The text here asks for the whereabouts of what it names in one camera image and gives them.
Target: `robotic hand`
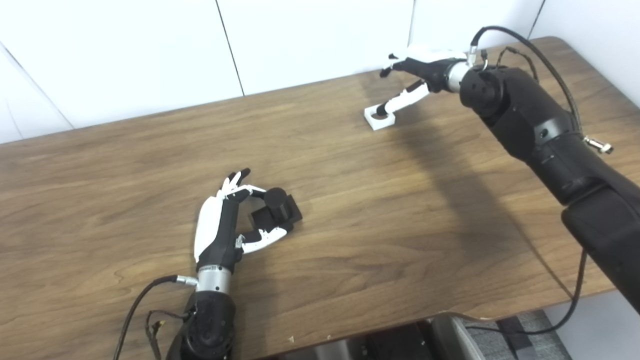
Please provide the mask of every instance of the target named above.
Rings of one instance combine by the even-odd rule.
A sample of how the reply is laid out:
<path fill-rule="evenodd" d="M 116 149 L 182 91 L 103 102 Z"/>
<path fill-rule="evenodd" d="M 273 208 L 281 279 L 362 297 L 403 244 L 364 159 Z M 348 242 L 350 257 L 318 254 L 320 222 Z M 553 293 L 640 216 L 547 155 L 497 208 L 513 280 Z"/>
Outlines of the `robotic hand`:
<path fill-rule="evenodd" d="M 302 219 L 284 190 L 240 185 L 249 172 L 246 168 L 230 174 L 216 196 L 209 197 L 200 209 L 194 244 L 198 279 L 179 281 L 196 288 L 167 360 L 231 358 L 236 307 L 229 289 L 236 263 L 243 253 L 264 249 L 283 238 L 293 230 L 293 223 Z M 255 230 L 236 235 L 238 207 L 248 197 L 260 198 L 266 206 L 252 213 Z"/>
<path fill-rule="evenodd" d="M 464 53 L 434 50 L 424 45 L 410 45 L 401 53 L 390 54 L 389 59 L 391 64 L 382 69 L 381 78 L 387 77 L 391 70 L 399 70 L 420 79 L 393 99 L 364 110 L 364 117 L 374 130 L 395 124 L 394 112 L 417 102 L 431 92 L 457 92 L 462 77 L 469 70 Z"/>

